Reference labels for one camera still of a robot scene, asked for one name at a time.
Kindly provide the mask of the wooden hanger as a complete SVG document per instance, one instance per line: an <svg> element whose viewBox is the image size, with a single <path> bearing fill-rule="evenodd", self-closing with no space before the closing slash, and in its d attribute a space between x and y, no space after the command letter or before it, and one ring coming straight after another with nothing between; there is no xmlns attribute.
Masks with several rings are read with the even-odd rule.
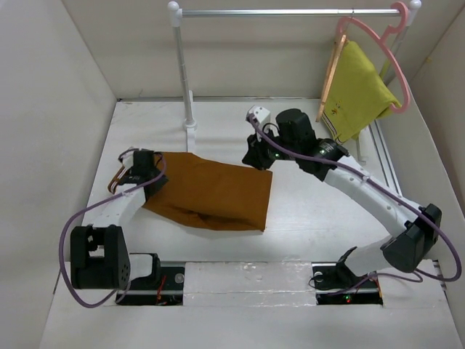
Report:
<svg viewBox="0 0 465 349"><path fill-rule="evenodd" d="M347 26L348 26L348 23L346 23L345 28L342 30L342 33L340 33L339 30L336 30L336 36L333 42L333 49L331 51L331 57L330 57L330 60L328 61L328 67L326 69L325 79L323 82L323 90L321 93L320 106L318 108L318 113L315 119L316 122L319 122L322 118L324 107L326 105L326 101L328 98L328 93L330 92L333 77L336 72L338 62L339 62L339 58L341 57L341 52L347 41Z"/></svg>
<svg viewBox="0 0 465 349"><path fill-rule="evenodd" d="M120 169L115 173L113 178L108 183L107 189L108 192L114 194L116 192L116 188L120 185L120 181L126 175L126 173L130 170L130 168L121 166Z"/></svg>

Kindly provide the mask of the brown trousers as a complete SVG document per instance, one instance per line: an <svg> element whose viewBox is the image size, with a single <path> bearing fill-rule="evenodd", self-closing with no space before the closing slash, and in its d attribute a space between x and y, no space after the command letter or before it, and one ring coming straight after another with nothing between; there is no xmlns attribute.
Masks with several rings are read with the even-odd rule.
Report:
<svg viewBox="0 0 465 349"><path fill-rule="evenodd" d="M272 172L168 152L167 184L144 205L146 210L191 228L263 232Z"/></svg>

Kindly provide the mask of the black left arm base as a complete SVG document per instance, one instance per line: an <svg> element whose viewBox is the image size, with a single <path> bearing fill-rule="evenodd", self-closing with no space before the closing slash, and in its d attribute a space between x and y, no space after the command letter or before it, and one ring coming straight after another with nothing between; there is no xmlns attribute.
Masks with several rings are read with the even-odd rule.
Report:
<svg viewBox="0 0 465 349"><path fill-rule="evenodd" d="M183 305L185 263L162 262L160 276L137 278L129 290L116 293L116 304L126 306L178 306Z"/></svg>

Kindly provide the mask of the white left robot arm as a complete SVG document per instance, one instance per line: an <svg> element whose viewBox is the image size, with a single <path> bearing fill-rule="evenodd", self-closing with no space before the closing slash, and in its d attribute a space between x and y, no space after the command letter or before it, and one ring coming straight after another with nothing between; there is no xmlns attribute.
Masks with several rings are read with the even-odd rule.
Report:
<svg viewBox="0 0 465 349"><path fill-rule="evenodd" d="M162 153L135 149L119 157L112 196L88 225L70 233L70 282L75 289L154 288L162 279L156 253L128 252L124 227L169 181Z"/></svg>

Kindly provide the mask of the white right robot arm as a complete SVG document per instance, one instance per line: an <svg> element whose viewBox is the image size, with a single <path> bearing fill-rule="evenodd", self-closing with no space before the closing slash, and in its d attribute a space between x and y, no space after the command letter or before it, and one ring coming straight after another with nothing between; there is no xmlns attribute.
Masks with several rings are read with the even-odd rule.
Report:
<svg viewBox="0 0 465 349"><path fill-rule="evenodd" d="M279 113L271 129L270 112L254 106L246 121L254 128L247 138L243 163L269 169L276 161L293 161L303 172L339 190L374 216L388 236L372 244L348 249L320 285L330 289L353 286L379 270L394 268L422 276L420 262L439 238L442 212L434 204L421 206L404 199L362 168L346 148L331 139L318 138L308 116L297 108Z"/></svg>

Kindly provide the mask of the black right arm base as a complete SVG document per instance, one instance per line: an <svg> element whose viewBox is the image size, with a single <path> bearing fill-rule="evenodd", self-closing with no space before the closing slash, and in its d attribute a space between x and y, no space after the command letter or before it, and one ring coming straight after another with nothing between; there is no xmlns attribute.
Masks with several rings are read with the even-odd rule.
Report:
<svg viewBox="0 0 465 349"><path fill-rule="evenodd" d="M316 293L317 305L383 305L378 281L373 273L356 276L347 266L347 258L356 247L337 262L313 262L308 286Z"/></svg>

